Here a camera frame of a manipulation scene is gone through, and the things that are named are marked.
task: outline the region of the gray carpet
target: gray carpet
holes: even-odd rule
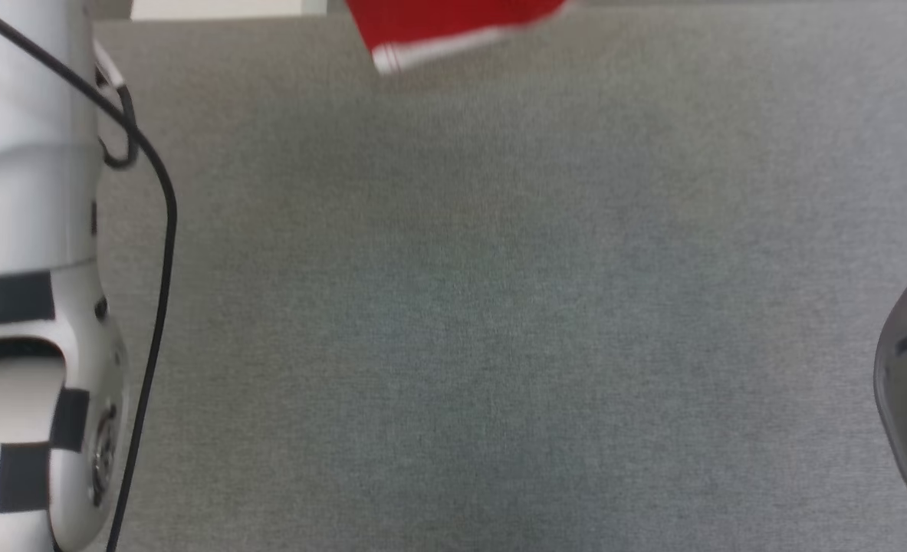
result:
[[[92,15],[95,18],[130,18],[133,11],[133,0],[94,0]]]
[[[907,550],[907,3],[576,11],[394,78],[344,17],[99,35],[181,205],[123,552]],[[137,381],[162,229],[106,175]]]

